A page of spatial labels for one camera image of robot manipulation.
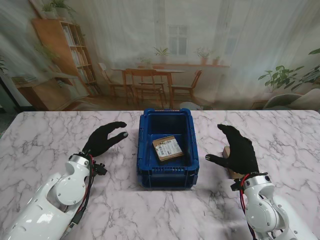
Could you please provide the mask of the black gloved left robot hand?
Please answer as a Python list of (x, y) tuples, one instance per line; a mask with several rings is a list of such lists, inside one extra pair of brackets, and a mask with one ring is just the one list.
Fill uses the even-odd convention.
[(115, 121), (100, 126), (89, 136), (82, 152), (85, 155), (91, 155), (93, 158), (104, 154), (109, 148), (124, 140), (128, 136), (128, 133), (123, 131), (111, 138), (108, 138), (108, 135), (112, 131), (118, 128), (125, 128), (126, 126), (127, 124), (123, 121)]

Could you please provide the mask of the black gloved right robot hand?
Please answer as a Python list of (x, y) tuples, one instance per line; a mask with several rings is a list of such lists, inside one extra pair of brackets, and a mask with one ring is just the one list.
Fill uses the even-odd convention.
[(259, 167), (252, 141), (242, 136), (241, 133), (231, 125), (218, 124), (217, 127), (227, 137), (230, 154), (228, 158), (207, 154), (205, 159), (241, 175), (258, 173)]

